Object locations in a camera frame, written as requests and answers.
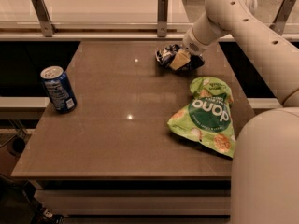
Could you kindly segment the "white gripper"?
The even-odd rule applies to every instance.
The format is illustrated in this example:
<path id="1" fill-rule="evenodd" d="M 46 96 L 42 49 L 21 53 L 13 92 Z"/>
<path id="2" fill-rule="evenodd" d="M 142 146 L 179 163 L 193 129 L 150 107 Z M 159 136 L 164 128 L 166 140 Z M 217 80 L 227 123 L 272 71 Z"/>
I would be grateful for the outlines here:
<path id="1" fill-rule="evenodd" d="M 212 42 L 212 33 L 208 29 L 196 29 L 192 27 L 183 37 L 182 46 L 170 63 L 170 68 L 174 71 L 179 70 L 191 60 L 192 55 L 201 55 L 209 48 Z"/>

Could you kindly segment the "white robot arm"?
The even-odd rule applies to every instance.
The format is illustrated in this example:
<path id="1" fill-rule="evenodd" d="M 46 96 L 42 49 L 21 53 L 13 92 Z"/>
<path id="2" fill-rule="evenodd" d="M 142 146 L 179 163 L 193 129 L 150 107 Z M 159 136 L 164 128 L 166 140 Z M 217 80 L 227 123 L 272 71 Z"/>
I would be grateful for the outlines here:
<path id="1" fill-rule="evenodd" d="M 193 55 L 223 36 L 225 55 L 257 115 L 238 138 L 230 224 L 299 224 L 299 49 L 254 16 L 256 0 L 205 0 L 183 38 Z"/>

